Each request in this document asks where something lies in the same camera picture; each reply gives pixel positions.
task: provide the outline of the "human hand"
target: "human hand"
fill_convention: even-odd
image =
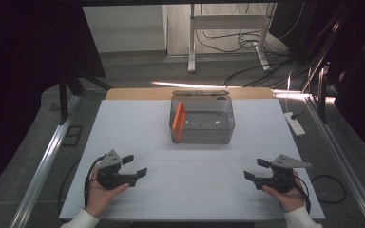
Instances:
[[[105,189],[96,181],[98,171],[99,168],[95,165],[91,173],[86,207],[86,211],[95,218],[98,218],[105,211],[115,196],[124,192],[129,187],[129,183],[126,183],[112,190]]]
[[[293,175],[296,177],[295,183],[300,188],[302,188],[300,180],[298,179],[298,172],[296,172],[296,170],[293,170]],[[280,193],[271,187],[263,185],[262,190],[278,200],[284,212],[286,213],[293,212],[304,206],[304,198],[296,188],[292,188],[292,190],[287,193]]]

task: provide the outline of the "white table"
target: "white table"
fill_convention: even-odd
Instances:
[[[102,219],[133,221],[261,221],[283,219],[279,204],[246,180],[272,172],[257,159],[279,154],[299,159],[290,129],[276,99],[233,100],[236,128],[229,144],[175,144],[168,126],[169,100],[102,101],[61,219],[84,206],[84,181],[91,164],[115,149],[134,155],[120,173],[147,167],[147,175],[117,196]],[[299,176],[310,191],[311,217],[324,219],[304,169]]]

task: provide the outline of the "cable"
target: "cable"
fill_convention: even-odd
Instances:
[[[236,72],[236,73],[234,73],[234,74],[232,74],[232,75],[230,75],[229,77],[227,77],[225,80],[224,80],[224,86],[225,87],[228,87],[228,82],[229,81],[231,81],[235,76],[237,76],[237,75],[239,75],[239,74],[241,74],[241,73],[243,73],[243,72],[245,72],[245,71],[248,71],[248,70],[251,70],[251,69],[255,69],[255,68],[259,68],[259,67],[268,67],[268,66],[273,66],[273,65],[280,65],[280,64],[282,64],[282,63],[277,63],[277,64],[268,64],[268,65],[259,65],[259,66],[252,66],[252,67],[249,67],[249,68],[247,68],[247,69],[244,69],[244,70],[241,70],[241,71],[239,71],[239,72]]]
[[[309,69],[309,73],[308,73],[308,75],[307,75],[307,79],[308,79],[308,86],[309,86],[309,94],[310,94],[310,92],[311,92],[311,86],[310,86],[310,74],[311,74],[311,67],[310,67],[310,69]],[[295,118],[297,118],[297,117],[301,116],[301,115],[304,113],[304,111],[306,110],[306,107],[307,107],[307,105],[308,105],[309,101],[310,101],[310,98],[309,98],[309,99],[307,99],[307,101],[306,101],[306,105],[303,107],[303,110],[301,110],[301,112],[300,112],[300,113],[298,113],[298,114],[293,114],[290,118],[291,118],[292,120],[294,120]]]
[[[307,210],[307,212],[310,214],[310,210],[311,210],[311,202],[310,202],[310,198],[309,198],[309,190],[308,190],[308,187],[307,187],[307,184],[301,179],[301,178],[299,178],[299,177],[296,177],[296,176],[293,176],[293,177],[295,177],[295,178],[297,178],[297,179],[299,179],[303,184],[304,184],[304,186],[306,187],[306,190],[307,190],[307,194],[304,192],[304,190],[300,187],[300,186],[298,186],[297,184],[296,184],[296,182],[295,181],[292,181],[291,180],[291,182],[292,182],[292,185],[296,188],[296,190],[298,190],[298,192],[303,196],[303,198],[304,198],[304,203],[306,204],[306,210]]]
[[[244,34],[244,35],[253,35],[253,36],[259,37],[258,35],[252,34],[252,33],[257,33],[257,32],[262,32],[262,30],[249,31],[249,32],[244,32],[242,34]],[[205,34],[204,30],[202,30],[202,33],[203,33],[203,36],[206,37],[207,39],[219,39],[219,38],[239,35],[239,33],[235,33],[235,34],[228,34],[228,35],[221,35],[221,36],[208,36],[208,35]]]
[[[275,69],[273,69],[272,71],[268,72],[265,76],[263,76],[263,77],[261,77],[261,78],[259,78],[259,79],[255,80],[255,81],[253,81],[253,82],[251,82],[251,83],[248,83],[248,84],[244,85],[243,87],[248,87],[248,86],[250,86],[251,84],[258,83],[258,82],[260,82],[260,81],[262,81],[262,80],[264,80],[264,82],[265,82],[265,81],[268,79],[268,77],[272,76],[272,74],[273,74],[273,73],[275,73],[275,71],[277,71],[277,70],[278,70],[279,68],[281,68],[283,65],[288,64],[288,63],[290,63],[290,62],[291,62],[291,60],[290,60],[290,59],[287,59],[287,60],[283,61],[282,63],[280,63],[280,64],[278,65],[278,67],[276,67],[276,68],[275,68]]]
[[[334,21],[337,19],[337,17],[343,13],[344,8],[339,6],[338,10],[336,10],[336,12],[331,16],[330,20],[328,21],[328,23],[325,25],[325,27],[314,37],[314,39],[312,41],[310,41],[307,45],[305,45],[304,47],[302,47],[301,49],[299,49],[296,53],[290,53],[291,56],[295,57],[298,56],[305,59],[308,56],[311,55],[313,49],[317,46],[317,43],[319,43],[322,35],[325,33],[325,31],[334,23]]]
[[[234,11],[232,12],[232,14],[234,14],[237,11],[237,9],[239,9],[239,14],[240,14],[239,3],[236,3],[236,9],[234,9]]]
[[[90,174],[91,171],[93,171],[94,165],[96,165],[97,162],[101,161],[106,155],[98,158],[94,163],[90,166],[90,169],[88,170],[87,176],[85,178],[85,188],[84,188],[84,194],[85,194],[85,207],[87,206],[87,200],[88,200],[88,187],[90,186]]]
[[[67,171],[67,175],[65,176],[64,180],[62,181],[61,184],[61,188],[59,190],[59,194],[58,194],[58,201],[57,201],[57,205],[58,205],[58,214],[61,214],[61,210],[62,210],[62,192],[64,191],[64,187],[65,187],[65,183],[67,182],[67,178],[69,177],[70,172],[75,168],[75,166],[79,163],[79,161],[81,160],[81,158],[79,158],[71,167],[70,169]]]
[[[258,7],[258,9],[259,9],[260,13],[261,13],[261,14],[263,14],[263,11],[260,9],[260,7],[259,7],[259,4],[258,4],[258,3],[257,3],[257,7]]]
[[[290,50],[281,50],[280,52],[273,51],[269,47],[269,44],[266,40],[265,40],[264,44],[265,44],[265,46],[263,47],[263,52],[272,58],[287,57],[290,54]]]
[[[197,35],[198,42],[199,42],[201,45],[205,46],[205,47],[213,48],[213,49],[215,49],[215,50],[218,50],[218,51],[221,51],[221,52],[225,52],[225,53],[233,53],[233,52],[237,52],[237,51],[241,50],[241,47],[239,47],[239,48],[237,48],[237,49],[234,49],[234,50],[222,50],[222,49],[219,49],[219,48],[217,48],[217,47],[213,47],[213,46],[206,45],[206,44],[204,44],[203,42],[201,42],[200,37],[198,36],[198,33],[197,33],[197,31],[196,31],[196,30],[195,30],[195,34]]]
[[[318,176],[314,177],[313,179],[311,179],[311,183],[315,182],[316,180],[318,180],[320,178],[328,178],[328,179],[331,179],[333,181],[336,181],[339,184],[339,186],[342,188],[342,190],[343,190],[343,196],[342,196],[342,198],[340,198],[338,200],[332,200],[332,201],[325,200],[325,199],[321,199],[321,198],[317,198],[319,201],[322,201],[322,202],[325,202],[325,203],[335,204],[335,203],[340,203],[340,202],[343,202],[344,200],[346,200],[347,192],[346,192],[346,188],[343,185],[343,183],[341,183],[338,179],[334,178],[333,176],[326,175],[326,174],[322,174],[322,175],[318,175]]]
[[[298,20],[300,19],[301,14],[303,13],[304,4],[305,3],[303,2],[303,5],[301,6],[300,13],[298,14],[298,19],[296,20],[295,24],[292,26],[292,28],[286,34],[284,34],[283,36],[279,37],[278,40],[280,40],[280,39],[284,38],[285,36],[287,36],[296,27],[296,25],[298,24]]]

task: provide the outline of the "black cable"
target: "black cable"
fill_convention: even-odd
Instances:
[[[304,186],[306,187],[307,190],[307,194],[304,192],[304,190],[298,186],[294,181],[291,180],[292,185],[296,188],[296,190],[298,190],[300,192],[300,194],[303,196],[304,198],[304,203],[306,204],[306,210],[307,212],[310,214],[310,210],[311,210],[311,202],[310,202],[310,198],[309,198],[309,191],[308,191],[308,187],[307,184],[299,177],[294,176],[295,178],[301,180],[301,182],[303,182]]]
[[[252,66],[252,67],[249,67],[247,69],[244,69],[244,70],[241,70],[239,72],[236,72],[232,75],[230,75],[229,77],[227,77],[225,80],[224,80],[224,86],[228,87],[228,82],[231,81],[235,76],[245,72],[245,71],[248,71],[248,70],[251,70],[251,69],[255,69],[255,68],[259,68],[259,67],[268,67],[268,66],[273,66],[273,65],[280,65],[281,63],[277,63],[277,64],[269,64],[269,65],[259,65],[259,66]]]
[[[208,48],[213,48],[213,49],[215,49],[215,50],[218,50],[218,51],[221,51],[221,52],[225,52],[225,53],[233,53],[233,52],[237,52],[237,51],[241,50],[241,47],[239,47],[238,49],[234,49],[234,50],[222,50],[222,49],[219,49],[219,48],[217,48],[217,47],[213,47],[213,46],[206,45],[206,44],[204,44],[203,42],[201,42],[200,37],[198,37],[198,33],[197,33],[197,31],[196,31],[196,30],[195,30],[195,34],[197,35],[198,42],[199,42],[201,45],[206,46],[206,47],[208,47]]]
[[[345,186],[343,185],[343,183],[341,183],[338,179],[334,178],[333,176],[330,176],[330,175],[326,175],[326,174],[322,174],[322,175],[318,175],[314,178],[311,179],[311,183],[315,182],[316,180],[320,179],[320,178],[327,178],[327,179],[331,179],[333,181],[336,181],[339,186],[342,188],[343,190],[343,196],[341,199],[338,199],[338,200],[325,200],[325,199],[320,199],[320,198],[317,198],[319,201],[322,201],[322,202],[325,202],[325,203],[332,203],[332,204],[335,204],[335,203],[340,203],[340,202],[343,202],[344,200],[346,200],[346,197],[347,197],[347,192],[346,192],[346,188]]]
[[[65,183],[67,182],[67,178],[69,177],[70,172],[72,172],[72,170],[75,168],[75,166],[79,163],[79,161],[81,160],[81,158],[79,158],[71,167],[70,169],[67,171],[67,175],[65,176],[64,180],[62,181],[61,184],[61,188],[59,189],[59,194],[58,194],[58,214],[61,214],[61,210],[62,210],[62,192],[64,191],[64,187],[65,187]]]
[[[250,83],[248,83],[248,84],[244,85],[243,87],[248,87],[248,86],[250,86],[251,84],[258,83],[258,82],[260,82],[260,81],[262,81],[262,80],[264,80],[263,82],[265,82],[266,80],[268,80],[268,77],[272,76],[272,74],[273,74],[273,73],[275,73],[275,72],[276,72],[279,68],[281,68],[281,67],[282,67],[283,65],[285,65],[285,64],[288,64],[289,62],[290,62],[290,61],[289,61],[289,59],[287,59],[286,61],[284,61],[284,62],[280,63],[278,67],[276,67],[276,68],[275,68],[275,69],[273,69],[272,71],[268,72],[265,76],[263,76],[263,77],[261,77],[261,78],[259,78],[259,79],[255,80],[255,81],[252,81],[252,82],[250,82]]]
[[[88,187],[90,186],[90,174],[91,171],[93,170],[94,166],[96,165],[97,162],[101,161],[106,155],[98,158],[91,166],[90,169],[88,170],[87,176],[85,178],[85,188],[84,188],[84,194],[85,194],[85,207],[87,206],[87,200],[88,200]]]
[[[309,94],[310,94],[310,92],[311,92],[311,86],[310,86],[310,73],[311,73],[311,67],[310,67],[309,73],[308,73],[308,75],[307,75],[307,79],[308,79],[308,86],[309,86]],[[294,120],[294,119],[296,119],[297,117],[301,116],[301,115],[304,113],[304,111],[306,110],[306,107],[308,106],[309,101],[310,101],[310,98],[308,98],[308,99],[306,100],[306,105],[303,107],[303,110],[301,110],[301,112],[300,112],[300,113],[293,114],[290,118],[291,118],[292,120]]]
[[[257,32],[262,32],[262,30],[256,30],[256,31],[248,31],[248,32],[244,32],[242,34],[244,35],[253,35],[253,36],[257,36],[259,37],[258,35],[255,35],[255,34],[252,34],[252,33],[257,33]],[[219,39],[219,38],[225,38],[225,37],[230,37],[230,36],[237,36],[239,35],[238,33],[235,33],[235,34],[227,34],[227,35],[221,35],[221,36],[208,36],[205,34],[204,30],[202,30],[202,33],[203,33],[203,36],[207,39]]]
[[[232,12],[232,14],[234,14],[237,11],[237,9],[239,9],[239,13],[240,13],[239,3],[236,3],[236,9],[234,9],[234,11]]]
[[[263,52],[266,55],[271,56],[272,58],[287,57],[287,56],[289,56],[291,54],[290,50],[288,50],[288,51],[282,51],[282,52],[273,51],[269,47],[269,44],[268,44],[268,42],[266,40],[265,40],[264,44],[265,44],[265,46],[263,47],[264,48]]]
[[[260,13],[263,13],[263,11],[260,9],[259,4],[257,3],[257,7],[259,8]]]
[[[339,5],[338,10],[336,10],[336,12],[331,16],[329,22],[326,24],[326,26],[321,30],[321,32],[319,34],[317,34],[315,36],[315,38],[309,43],[307,44],[304,48],[302,48],[301,50],[305,50],[307,48],[309,48],[308,52],[305,54],[304,58],[307,58],[311,53],[312,50],[315,48],[316,44],[319,42],[319,40],[321,39],[322,35],[325,33],[325,31],[334,23],[334,21],[337,19],[337,17],[342,14],[344,11],[344,9],[341,8],[341,5]]]

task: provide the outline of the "metal stand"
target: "metal stand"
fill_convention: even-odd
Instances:
[[[327,119],[325,118],[325,98],[327,97],[327,74],[328,74],[329,64],[319,72],[318,81],[318,106],[317,113],[319,118],[324,124],[327,124]]]
[[[307,86],[314,87],[317,84],[316,75],[318,73],[318,70],[322,67],[322,63],[325,60],[325,57],[328,53],[328,50],[331,48],[332,44],[334,43],[334,40],[336,39],[337,35],[339,34],[340,30],[342,29],[343,25],[345,24],[345,21],[349,17],[349,15],[352,12],[352,9],[354,8],[355,3],[353,3],[351,6],[348,5],[348,3],[341,1],[337,11],[336,11],[336,18],[335,24],[333,25],[333,28],[331,29],[331,32],[329,33],[325,43],[323,44],[322,48],[319,50],[317,56],[314,58],[313,61],[311,61],[311,75],[310,80],[305,79],[301,85],[301,93],[304,93],[307,89]],[[308,70],[308,66],[305,66],[301,68],[298,72],[292,73],[292,79],[300,76],[302,73],[306,72]],[[277,88],[278,86],[283,85],[286,83],[286,80],[279,81],[275,83],[271,88]]]
[[[263,53],[263,43],[271,25],[276,3],[271,3],[266,15],[198,15],[195,16],[195,5],[191,4],[188,72],[195,72],[195,43],[196,29],[262,29],[255,51],[259,56],[264,71],[271,70]]]
[[[60,125],[63,125],[64,122],[67,120],[68,117],[68,110],[67,110],[67,88],[70,89],[71,93],[74,96],[81,96],[83,91],[83,85],[79,81],[78,76],[81,76],[93,84],[99,86],[100,88],[109,91],[112,86],[100,81],[99,79],[84,73],[82,70],[78,68],[74,68],[72,72],[65,73],[62,72],[60,75],[60,82],[59,82],[59,95],[60,95],[60,104],[61,104],[61,121]]]

